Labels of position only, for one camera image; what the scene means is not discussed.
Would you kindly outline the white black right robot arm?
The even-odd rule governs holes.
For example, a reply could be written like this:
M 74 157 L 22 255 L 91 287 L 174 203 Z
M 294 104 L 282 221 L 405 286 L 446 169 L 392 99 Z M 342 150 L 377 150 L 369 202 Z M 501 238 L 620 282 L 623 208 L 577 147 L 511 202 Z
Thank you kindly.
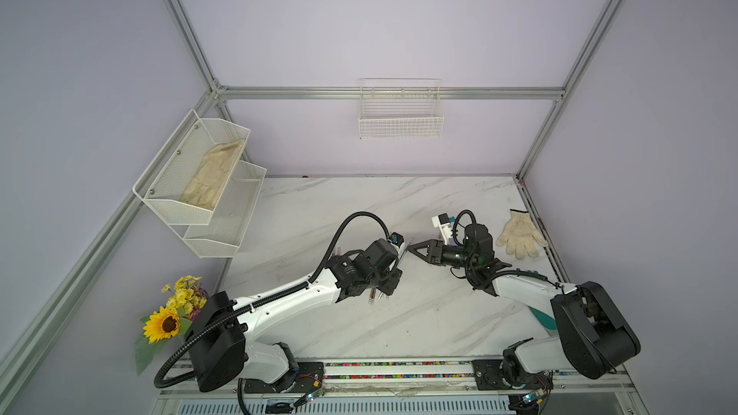
M 553 335 L 526 338 L 503 351 L 501 386 L 523 388 L 550 371 L 575 371 L 597 380 L 641 352 L 641 343 L 618 307 L 597 282 L 567 284 L 514 268 L 494 253 L 485 226 L 472 223 L 463 242 L 429 239 L 407 251 L 434 266 L 461 270 L 477 291 L 509 299 L 553 320 Z

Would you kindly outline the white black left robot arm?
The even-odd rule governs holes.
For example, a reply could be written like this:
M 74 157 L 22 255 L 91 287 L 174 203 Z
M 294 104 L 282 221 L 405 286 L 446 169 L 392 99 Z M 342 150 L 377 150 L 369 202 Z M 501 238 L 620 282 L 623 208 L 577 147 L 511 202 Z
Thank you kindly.
M 190 340 L 217 320 L 242 307 L 244 313 L 230 319 L 189 349 L 195 380 L 202 392 L 211 392 L 232 380 L 247 378 L 270 385 L 278 392 L 297 378 L 299 364 L 288 345 L 259 340 L 268 330 L 289 319 L 361 296 L 372 289 L 390 296 L 402 276 L 398 267 L 406 244 L 394 232 L 353 255 L 332 256 L 314 282 L 308 277 L 259 295 L 230 299 L 223 291 L 211 298 L 190 326 Z

